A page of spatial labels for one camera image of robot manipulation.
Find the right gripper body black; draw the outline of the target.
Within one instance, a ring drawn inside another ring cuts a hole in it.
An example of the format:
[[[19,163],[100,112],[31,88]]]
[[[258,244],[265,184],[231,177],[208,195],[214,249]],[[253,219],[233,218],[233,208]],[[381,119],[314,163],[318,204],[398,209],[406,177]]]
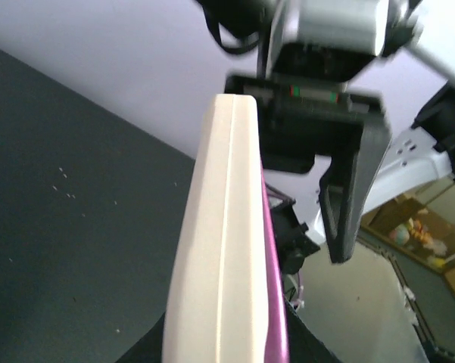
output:
[[[342,90],[373,56],[315,45],[283,46],[265,76],[233,73],[225,91],[257,102],[260,148],[266,168],[309,172],[317,156],[330,157],[332,174],[374,174],[386,151],[379,97]]]

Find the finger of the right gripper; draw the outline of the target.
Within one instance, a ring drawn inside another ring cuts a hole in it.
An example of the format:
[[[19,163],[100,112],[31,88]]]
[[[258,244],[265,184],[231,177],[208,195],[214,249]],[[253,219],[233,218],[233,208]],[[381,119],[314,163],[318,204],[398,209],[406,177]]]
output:
[[[378,98],[347,98],[328,116],[320,152],[331,163],[319,181],[319,203],[334,264],[353,255],[363,208],[390,141]]]

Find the purple phone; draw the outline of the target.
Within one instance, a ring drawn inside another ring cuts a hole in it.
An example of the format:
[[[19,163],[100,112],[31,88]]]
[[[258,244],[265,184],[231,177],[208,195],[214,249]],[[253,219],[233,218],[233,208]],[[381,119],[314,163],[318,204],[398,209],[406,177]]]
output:
[[[270,204],[267,196],[263,169],[260,169],[263,197],[263,225],[266,255],[266,282],[268,294],[268,332],[265,348],[265,362],[289,362],[288,334],[286,327],[285,299],[282,290],[279,262],[273,224],[270,215]]]

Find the beige phone case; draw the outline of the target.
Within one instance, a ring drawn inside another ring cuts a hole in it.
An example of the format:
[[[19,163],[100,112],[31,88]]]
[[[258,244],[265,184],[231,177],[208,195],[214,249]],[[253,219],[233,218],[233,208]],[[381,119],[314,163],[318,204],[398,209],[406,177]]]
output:
[[[165,362],[262,362],[268,332],[256,101],[207,111],[164,324]]]

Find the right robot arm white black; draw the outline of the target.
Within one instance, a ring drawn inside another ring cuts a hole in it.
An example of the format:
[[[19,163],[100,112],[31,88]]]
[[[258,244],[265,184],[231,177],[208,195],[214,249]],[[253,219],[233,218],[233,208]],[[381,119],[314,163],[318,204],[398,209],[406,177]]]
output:
[[[280,1],[259,46],[257,75],[231,75],[225,90],[256,99],[265,168],[306,174],[331,160],[308,234],[334,263],[351,258],[366,211],[455,178],[455,1]],[[380,98],[345,85],[402,48],[447,81],[393,137]]]

